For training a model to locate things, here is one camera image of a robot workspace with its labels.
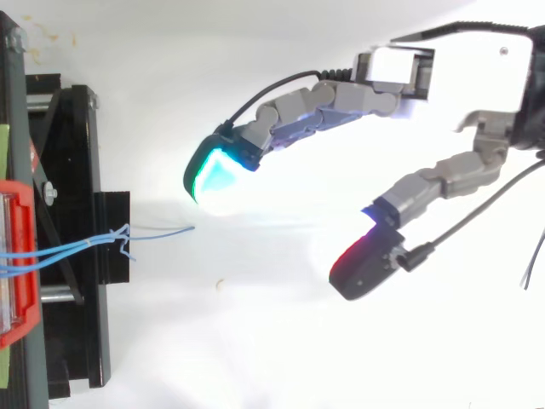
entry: gray joint module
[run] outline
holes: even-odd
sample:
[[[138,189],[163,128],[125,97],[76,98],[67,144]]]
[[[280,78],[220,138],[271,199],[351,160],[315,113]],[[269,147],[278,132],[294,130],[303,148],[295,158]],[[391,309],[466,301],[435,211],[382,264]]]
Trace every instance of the gray joint module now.
[[[241,135],[263,151],[287,147],[370,113],[391,115],[399,99],[399,95],[376,93],[368,85],[320,81],[312,90],[298,89],[261,105],[257,120],[246,125]]]
[[[382,195],[399,213],[400,227],[422,215],[435,199],[474,193],[499,177],[514,115],[476,112],[470,117],[468,124],[477,124],[472,152],[459,153],[439,161],[432,169],[407,175]]]

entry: black cable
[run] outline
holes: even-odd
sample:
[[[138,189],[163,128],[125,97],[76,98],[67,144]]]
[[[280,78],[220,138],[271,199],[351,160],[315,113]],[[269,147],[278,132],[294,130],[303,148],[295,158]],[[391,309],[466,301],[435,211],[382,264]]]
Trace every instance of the black cable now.
[[[531,256],[530,264],[528,264],[525,275],[522,277],[522,281],[525,282],[525,290],[528,290],[528,285],[530,285],[531,272],[534,269],[534,264],[536,263],[539,250],[542,248],[543,241],[545,241],[545,230],[543,230],[542,237],[540,237],[539,241],[537,242],[537,247],[534,250],[534,254]]]
[[[278,82],[276,82],[276,83],[274,83],[272,85],[269,85],[268,87],[266,87],[262,91],[255,94],[244,105],[242,105],[238,111],[236,111],[227,121],[225,121],[222,125],[220,125],[221,129],[216,130],[216,131],[221,133],[222,130],[230,130],[232,128],[233,124],[235,123],[235,121],[237,119],[239,119],[240,116],[243,113],[245,113],[252,105],[254,105],[256,102],[258,102],[258,100],[263,98],[269,92],[275,90],[276,88],[280,88],[282,85],[286,85],[286,84],[288,84],[288,83],[290,83],[292,81],[295,81],[297,79],[304,78],[304,77],[312,77],[312,76],[316,76],[318,78],[318,80],[319,80],[319,79],[321,79],[322,74],[320,73],[320,71],[299,72],[298,74],[291,75],[291,76],[289,76],[287,78],[281,79],[280,81],[278,81]]]
[[[518,175],[516,175],[513,179],[508,181],[500,190],[498,190],[496,193],[494,193],[488,200],[486,200],[481,206],[479,206],[477,209],[469,213],[467,216],[465,216],[463,219],[461,219],[457,224],[455,224],[452,228],[448,229],[446,232],[441,234],[438,238],[436,238],[434,241],[427,242],[424,245],[419,245],[415,249],[411,251],[407,251],[403,255],[398,257],[398,263],[399,266],[404,268],[406,271],[412,271],[414,268],[418,267],[422,262],[424,262],[427,259],[427,256],[432,254],[435,251],[435,248],[444,243],[449,237],[452,237],[454,233],[459,232],[467,226],[475,217],[482,214],[485,210],[487,210],[492,204],[494,204],[503,194],[505,194],[511,187],[516,185],[519,181],[527,177],[530,173],[533,173],[534,171],[542,168],[545,166],[545,159],[540,160],[539,162],[534,163],[529,168],[523,170]],[[539,248],[541,247],[542,242],[538,245],[538,248],[536,249],[536,252],[539,251]]]
[[[529,168],[523,170],[518,175],[516,175],[513,179],[508,181],[500,190],[498,190],[496,193],[494,193],[488,200],[486,200],[481,206],[479,206],[477,209],[469,213],[467,216],[465,216],[463,219],[461,219],[457,224],[455,224],[452,228],[441,234],[438,238],[436,238],[432,245],[434,247],[437,247],[441,243],[443,243],[445,240],[447,240],[449,237],[451,237],[454,233],[459,232],[463,227],[467,226],[475,217],[482,214],[486,209],[488,209],[492,204],[494,204],[503,194],[505,194],[511,187],[516,185],[519,181],[523,180],[525,177],[527,177],[530,173],[533,173],[534,171],[542,168],[545,165],[545,160],[540,160],[539,162],[534,163]]]
[[[313,77],[316,76],[319,81],[323,79],[329,79],[331,81],[340,81],[340,82],[349,82],[350,77],[352,76],[352,69],[345,69],[345,70],[329,70],[329,71],[304,71],[299,72],[298,74],[291,75],[287,78],[281,79],[280,81],[269,85],[262,91],[258,92],[256,95],[254,95],[248,102],[246,102],[244,105],[238,109],[227,121],[225,121],[223,124],[221,124],[216,130],[216,133],[225,135],[228,133],[235,121],[240,118],[240,116],[248,111],[248,109],[254,105],[258,100],[260,100],[262,97],[264,97],[269,92],[275,90],[276,88],[279,88],[283,85],[286,85],[288,83],[291,83],[292,81],[296,81],[297,79],[304,78],[304,77]]]

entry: cyan led light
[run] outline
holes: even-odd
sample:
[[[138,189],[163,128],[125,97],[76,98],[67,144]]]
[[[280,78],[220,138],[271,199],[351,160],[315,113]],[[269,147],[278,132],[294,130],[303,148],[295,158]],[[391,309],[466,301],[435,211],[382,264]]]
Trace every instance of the cyan led light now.
[[[195,177],[193,197],[211,213],[231,214],[244,201],[237,183],[251,173],[220,148],[213,149]]]

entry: wire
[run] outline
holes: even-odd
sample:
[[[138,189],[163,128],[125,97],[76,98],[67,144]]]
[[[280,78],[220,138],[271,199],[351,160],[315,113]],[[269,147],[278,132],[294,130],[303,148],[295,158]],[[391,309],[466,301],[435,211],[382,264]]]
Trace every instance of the wire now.
[[[122,228],[119,228],[119,230],[116,231],[110,231],[110,233],[107,234],[99,234],[97,236],[90,237],[89,239],[85,240],[79,240],[74,243],[70,243],[68,245],[60,245],[58,247],[54,247],[47,250],[41,250],[41,251],[33,251],[33,252],[27,252],[27,253],[0,253],[0,258],[7,258],[7,259],[21,259],[21,258],[33,258],[37,256],[44,256],[49,254],[55,254],[54,256],[51,256],[49,258],[46,258],[45,260],[42,260],[41,262],[38,262],[36,264],[27,265],[27,266],[0,266],[0,278],[10,278],[10,277],[16,277],[18,275],[27,274],[32,271],[38,270],[40,268],[45,268],[47,266],[50,266],[51,264],[54,264],[58,262],[59,260],[62,260],[63,258],[72,256],[80,251],[84,251],[88,249],[89,247],[95,246],[95,245],[103,245],[107,243],[113,243],[114,241],[120,239],[122,240],[122,244],[119,248],[119,251],[124,254],[125,256],[129,257],[130,259],[134,260],[134,258],[124,249],[124,246],[130,241],[130,240],[152,240],[152,239],[163,239],[165,237],[174,236],[177,234],[181,234],[184,232],[187,232],[189,230],[193,230],[195,227],[189,227],[189,228],[183,228],[182,230],[178,230],[173,233],[167,233],[167,234],[160,234],[158,236],[147,236],[147,237],[130,237],[130,227],[128,224],[125,224]]]
[[[513,179],[508,181],[500,190],[498,190],[496,193],[490,196],[490,198],[486,200],[481,206],[479,206],[477,209],[469,213],[467,216],[461,219],[452,228],[448,229],[446,232],[441,234],[434,241],[427,242],[423,245],[419,245],[413,250],[407,251],[406,253],[398,256],[397,261],[399,263],[399,266],[404,268],[406,271],[414,270],[416,267],[422,264],[430,254],[432,254],[435,251],[435,248],[438,245],[444,243],[448,238],[452,237],[453,234],[462,230],[462,228],[467,226],[475,217],[482,214],[486,209],[488,209],[492,204],[494,204],[501,196],[503,196],[509,189],[511,189],[511,187],[513,187],[519,181],[527,177],[530,173],[533,173],[534,171],[542,168],[544,165],[545,165],[545,160],[540,160],[539,162],[534,163],[532,166],[523,170],[518,175],[516,175]],[[538,245],[538,248],[536,249],[536,251],[539,251],[541,244],[542,244],[542,241],[540,241],[540,244]],[[530,271],[529,272],[528,270],[526,271],[528,276],[531,275],[531,267],[533,267],[534,261],[535,259],[532,257],[531,266],[529,266]]]
[[[173,233],[159,234],[158,236],[147,236],[147,237],[129,237],[129,240],[155,240],[155,239],[164,239],[165,237],[176,236],[177,234],[182,234],[189,232],[190,230],[195,230],[195,227],[191,226],[190,228],[183,228]]]
[[[240,109],[238,111],[236,111],[227,121],[225,121],[222,125],[220,125],[220,127],[218,128],[218,130],[216,130],[217,132],[219,132],[220,134],[222,133],[222,131],[229,131],[231,130],[234,122],[240,118],[240,116],[245,113],[246,111],[248,111],[248,109],[254,105],[256,102],[258,102],[258,100],[260,100],[262,97],[264,97],[266,94],[268,94],[269,92],[273,91],[274,89],[276,88],[280,88],[282,85],[286,85],[288,83],[291,83],[292,81],[295,81],[297,79],[300,79],[300,78],[304,78],[304,77],[313,77],[313,76],[316,76],[318,78],[318,80],[320,80],[322,78],[322,74],[319,72],[319,71],[304,71],[304,72],[299,72],[298,74],[294,74],[294,75],[291,75],[287,78],[284,78],[284,79],[281,79],[280,81],[272,84],[272,85],[269,85],[268,87],[266,87],[265,89],[263,89],[262,91],[258,92],[257,94],[255,94],[248,102],[246,102],[244,105],[242,105],[240,107]]]
[[[526,269],[524,275],[522,276],[522,280],[520,281],[520,285],[522,286],[524,283],[524,289],[528,290],[528,286],[530,285],[530,278],[531,278],[531,272],[534,269],[534,264],[536,263],[537,255],[539,254],[539,250],[542,248],[543,241],[545,241],[545,230],[543,230],[542,237],[539,238],[539,241],[537,242],[537,247],[534,250],[534,254],[532,254],[530,259],[530,264],[528,264],[528,268]]]
[[[438,238],[436,238],[432,245],[434,247],[437,247],[441,243],[443,243],[445,240],[447,240],[449,237],[451,237],[454,233],[459,232],[462,228],[467,226],[475,217],[482,214],[486,209],[488,209],[492,204],[494,204],[503,194],[505,194],[511,187],[516,185],[519,181],[523,180],[525,177],[527,177],[530,173],[535,172],[536,170],[542,168],[545,165],[545,160],[540,160],[539,162],[533,164],[529,168],[523,170],[518,175],[516,175],[513,179],[508,181],[500,190],[498,190],[496,193],[494,193],[488,200],[486,200],[481,206],[479,206],[477,209],[469,213],[467,216],[465,216],[463,219],[461,219],[457,224],[455,224],[452,228],[441,234]]]

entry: metal rod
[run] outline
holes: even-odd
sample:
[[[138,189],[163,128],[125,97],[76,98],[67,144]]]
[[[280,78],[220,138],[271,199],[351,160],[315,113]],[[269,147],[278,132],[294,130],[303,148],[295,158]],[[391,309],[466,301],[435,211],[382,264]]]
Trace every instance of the metal rod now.
[[[68,285],[43,285],[41,298],[42,303],[74,301],[74,295]]]
[[[27,95],[26,109],[28,112],[47,112],[53,95]]]
[[[47,112],[49,104],[47,102],[28,102],[26,109],[28,112]]]

